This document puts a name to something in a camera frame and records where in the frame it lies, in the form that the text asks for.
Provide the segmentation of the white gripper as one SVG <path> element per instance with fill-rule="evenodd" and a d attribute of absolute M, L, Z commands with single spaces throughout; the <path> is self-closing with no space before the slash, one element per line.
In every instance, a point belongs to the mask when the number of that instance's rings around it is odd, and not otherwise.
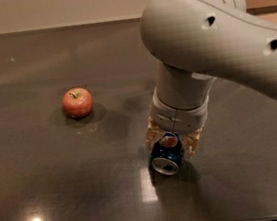
<path fill-rule="evenodd" d="M 200 142 L 201 127 L 208 117 L 208 95 L 205 81 L 189 83 L 178 89 L 156 87 L 149 106 L 146 148 L 151 149 L 163 137 L 164 131 L 174 132 L 181 134 L 183 157 L 191 159 Z"/>

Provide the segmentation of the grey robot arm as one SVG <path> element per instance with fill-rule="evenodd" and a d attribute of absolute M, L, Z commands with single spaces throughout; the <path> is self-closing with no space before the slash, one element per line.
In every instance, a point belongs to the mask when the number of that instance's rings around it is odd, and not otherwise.
<path fill-rule="evenodd" d="M 277 100 L 277 23 L 248 14 L 246 0 L 151 0 L 140 37 L 158 61 L 146 143 L 177 134 L 196 150 L 211 85 L 228 79 Z"/>

